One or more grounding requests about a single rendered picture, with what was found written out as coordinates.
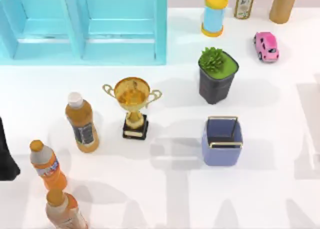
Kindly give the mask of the gold trophy on black base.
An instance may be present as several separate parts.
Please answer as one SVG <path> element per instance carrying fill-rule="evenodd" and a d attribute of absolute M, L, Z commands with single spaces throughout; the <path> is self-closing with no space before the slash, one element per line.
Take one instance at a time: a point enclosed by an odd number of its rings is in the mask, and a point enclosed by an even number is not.
<path fill-rule="evenodd" d="M 102 89 L 126 110 L 122 137 L 145 140 L 149 121 L 147 115 L 141 113 L 140 110 L 161 98 L 163 93 L 158 89 L 151 90 L 149 84 L 139 77 L 123 78 L 114 87 L 104 84 Z"/>

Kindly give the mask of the black pot with green plant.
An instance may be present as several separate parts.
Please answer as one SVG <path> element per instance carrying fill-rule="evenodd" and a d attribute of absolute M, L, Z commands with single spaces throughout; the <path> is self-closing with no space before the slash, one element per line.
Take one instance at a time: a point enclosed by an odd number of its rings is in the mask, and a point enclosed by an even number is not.
<path fill-rule="evenodd" d="M 224 100 L 238 72 L 238 62 L 220 48 L 206 47 L 198 59 L 199 94 L 208 104 Z"/>

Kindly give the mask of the brown bottle with white cap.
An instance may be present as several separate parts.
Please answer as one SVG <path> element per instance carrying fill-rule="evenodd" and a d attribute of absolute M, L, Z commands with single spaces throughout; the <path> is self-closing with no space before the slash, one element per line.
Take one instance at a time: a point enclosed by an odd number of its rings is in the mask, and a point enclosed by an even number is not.
<path fill-rule="evenodd" d="M 71 92 L 67 98 L 65 115 L 73 129 L 77 147 L 83 153 L 93 153 L 100 140 L 93 122 L 91 104 L 79 92 Z"/>

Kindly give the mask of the blue can with yellow lid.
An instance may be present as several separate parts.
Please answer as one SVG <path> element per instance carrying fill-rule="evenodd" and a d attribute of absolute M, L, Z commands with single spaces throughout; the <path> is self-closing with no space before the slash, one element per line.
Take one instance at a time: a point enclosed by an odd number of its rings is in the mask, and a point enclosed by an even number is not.
<path fill-rule="evenodd" d="M 224 26 L 225 9 L 229 0 L 204 0 L 203 22 L 201 31 L 208 37 L 218 37 L 222 34 Z"/>

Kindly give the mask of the light blue rack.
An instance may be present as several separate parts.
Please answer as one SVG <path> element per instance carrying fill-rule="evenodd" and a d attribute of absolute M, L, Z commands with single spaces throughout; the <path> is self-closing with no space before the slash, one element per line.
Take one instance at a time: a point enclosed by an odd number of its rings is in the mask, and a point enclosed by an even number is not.
<path fill-rule="evenodd" d="M 0 65 L 163 65 L 167 0 L 0 0 Z"/>

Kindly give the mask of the pink toy car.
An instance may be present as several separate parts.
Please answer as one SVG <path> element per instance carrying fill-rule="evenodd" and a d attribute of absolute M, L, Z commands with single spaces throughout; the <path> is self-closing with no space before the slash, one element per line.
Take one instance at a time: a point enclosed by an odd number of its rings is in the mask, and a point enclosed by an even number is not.
<path fill-rule="evenodd" d="M 260 61 L 274 63 L 279 59 L 277 39 L 271 32 L 257 32 L 254 35 L 253 43 Z"/>

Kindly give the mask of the orange bottle with blue label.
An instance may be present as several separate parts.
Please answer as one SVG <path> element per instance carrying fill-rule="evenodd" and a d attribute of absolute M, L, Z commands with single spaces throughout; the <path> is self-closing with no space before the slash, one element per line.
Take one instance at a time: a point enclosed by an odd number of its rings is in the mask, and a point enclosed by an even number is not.
<path fill-rule="evenodd" d="M 42 178 L 47 190 L 67 187 L 67 178 L 61 171 L 60 163 L 52 148 L 41 140 L 33 140 L 30 145 L 30 162 Z"/>

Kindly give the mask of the olive bottle with pale label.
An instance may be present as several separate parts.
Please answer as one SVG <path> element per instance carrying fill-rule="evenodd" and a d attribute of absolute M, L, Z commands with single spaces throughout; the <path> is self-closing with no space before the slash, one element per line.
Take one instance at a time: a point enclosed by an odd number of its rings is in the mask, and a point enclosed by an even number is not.
<path fill-rule="evenodd" d="M 246 20 L 251 16 L 254 0 L 236 0 L 234 17 L 239 20 Z"/>

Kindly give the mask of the orange bottle with pale label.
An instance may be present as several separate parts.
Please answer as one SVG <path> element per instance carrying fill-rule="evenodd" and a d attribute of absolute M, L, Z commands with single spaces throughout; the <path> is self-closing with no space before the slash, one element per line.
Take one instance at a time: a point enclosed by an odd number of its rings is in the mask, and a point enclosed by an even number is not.
<path fill-rule="evenodd" d="M 46 195 L 46 215 L 56 229 L 89 229 L 77 200 L 61 189 L 51 189 Z"/>

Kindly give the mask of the tan brown bottle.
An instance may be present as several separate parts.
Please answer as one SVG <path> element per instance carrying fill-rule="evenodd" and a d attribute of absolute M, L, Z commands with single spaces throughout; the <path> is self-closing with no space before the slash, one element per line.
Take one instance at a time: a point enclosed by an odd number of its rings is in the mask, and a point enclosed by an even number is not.
<path fill-rule="evenodd" d="M 295 0 L 273 0 L 269 19 L 276 24 L 285 24 L 290 19 Z"/>

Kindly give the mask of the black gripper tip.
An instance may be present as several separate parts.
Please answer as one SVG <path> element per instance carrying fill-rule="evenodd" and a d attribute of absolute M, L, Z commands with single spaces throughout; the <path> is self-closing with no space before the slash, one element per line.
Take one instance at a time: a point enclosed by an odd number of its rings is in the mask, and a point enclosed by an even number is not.
<path fill-rule="evenodd" d="M 13 181 L 21 173 L 8 148 L 3 121 L 0 117 L 0 181 Z"/>

